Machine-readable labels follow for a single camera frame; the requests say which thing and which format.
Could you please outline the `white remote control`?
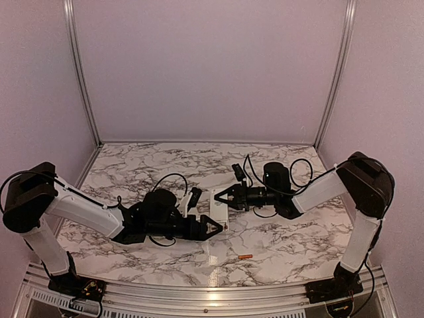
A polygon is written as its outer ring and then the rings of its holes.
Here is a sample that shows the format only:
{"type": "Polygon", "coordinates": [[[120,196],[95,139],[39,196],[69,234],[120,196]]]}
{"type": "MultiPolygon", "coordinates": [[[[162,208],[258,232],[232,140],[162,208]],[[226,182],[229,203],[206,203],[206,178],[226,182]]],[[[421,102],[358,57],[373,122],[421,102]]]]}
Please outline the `white remote control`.
{"type": "Polygon", "coordinates": [[[210,200],[209,200],[209,217],[214,221],[220,223],[223,226],[223,231],[227,232],[229,229],[229,210],[228,206],[224,203],[219,203],[215,201],[214,195],[224,188],[212,189],[210,191],[210,200]]]}

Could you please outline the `orange AAA battery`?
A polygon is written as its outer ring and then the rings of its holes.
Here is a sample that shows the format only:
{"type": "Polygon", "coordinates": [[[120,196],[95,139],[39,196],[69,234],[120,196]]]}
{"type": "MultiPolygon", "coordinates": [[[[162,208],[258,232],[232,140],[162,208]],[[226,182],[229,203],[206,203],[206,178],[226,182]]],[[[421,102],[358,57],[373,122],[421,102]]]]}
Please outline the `orange AAA battery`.
{"type": "Polygon", "coordinates": [[[239,260],[250,259],[250,258],[252,258],[252,257],[253,257],[253,255],[252,255],[252,254],[238,255],[238,259],[239,259],[239,260]]]}

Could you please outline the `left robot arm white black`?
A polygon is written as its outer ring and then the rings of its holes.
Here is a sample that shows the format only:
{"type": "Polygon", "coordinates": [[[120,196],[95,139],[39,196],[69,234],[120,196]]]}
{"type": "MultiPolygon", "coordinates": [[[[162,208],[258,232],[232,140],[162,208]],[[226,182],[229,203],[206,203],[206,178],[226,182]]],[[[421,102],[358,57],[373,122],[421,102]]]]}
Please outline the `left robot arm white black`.
{"type": "Polygon", "coordinates": [[[114,205],[101,203],[71,186],[43,162],[15,172],[1,184],[3,224],[18,233],[44,264],[48,274],[70,295],[83,290],[72,257],[62,248],[45,215],[54,215],[90,228],[121,245],[139,244],[146,237],[205,241],[221,233],[223,226],[207,215],[195,216],[201,190],[186,189],[182,199],[155,187],[141,202],[130,207],[117,198],[114,205]]]}

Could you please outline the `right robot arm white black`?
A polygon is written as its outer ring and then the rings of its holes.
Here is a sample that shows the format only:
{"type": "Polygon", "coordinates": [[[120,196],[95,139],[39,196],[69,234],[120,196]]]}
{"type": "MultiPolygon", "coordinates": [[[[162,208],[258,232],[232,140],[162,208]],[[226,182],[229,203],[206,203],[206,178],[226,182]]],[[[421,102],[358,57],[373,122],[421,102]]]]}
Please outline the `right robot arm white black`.
{"type": "Polygon", "coordinates": [[[388,169],[380,161],[355,152],[326,172],[310,175],[305,185],[295,183],[293,168],[280,162],[266,163],[261,178],[249,176],[238,164],[233,170],[237,184],[216,193],[213,199],[237,211],[272,206],[277,215],[292,220],[337,197],[350,198],[356,210],[353,230],[328,291],[341,297],[350,290],[353,276],[378,241],[394,199],[396,183],[388,169]]]}

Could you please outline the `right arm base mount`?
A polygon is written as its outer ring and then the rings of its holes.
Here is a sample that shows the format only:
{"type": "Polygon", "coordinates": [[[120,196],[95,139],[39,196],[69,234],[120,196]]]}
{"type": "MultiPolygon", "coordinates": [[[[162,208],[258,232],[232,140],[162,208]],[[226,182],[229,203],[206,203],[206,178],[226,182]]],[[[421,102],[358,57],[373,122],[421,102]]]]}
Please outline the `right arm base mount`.
{"type": "Polygon", "coordinates": [[[358,271],[350,272],[339,262],[333,277],[305,284],[306,296],[310,303],[331,301],[363,292],[358,271]]]}

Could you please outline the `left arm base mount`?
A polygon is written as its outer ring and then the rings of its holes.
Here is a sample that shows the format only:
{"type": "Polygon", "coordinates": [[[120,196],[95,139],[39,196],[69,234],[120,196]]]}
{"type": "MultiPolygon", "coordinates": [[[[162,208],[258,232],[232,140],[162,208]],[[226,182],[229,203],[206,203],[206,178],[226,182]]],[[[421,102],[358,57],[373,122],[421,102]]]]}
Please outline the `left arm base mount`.
{"type": "Polygon", "coordinates": [[[68,256],[69,268],[65,274],[50,274],[47,267],[44,266],[50,280],[48,288],[52,291],[72,296],[74,300],[88,299],[101,302],[105,292],[106,282],[78,275],[72,255],[69,252],[66,254],[68,256]]]}

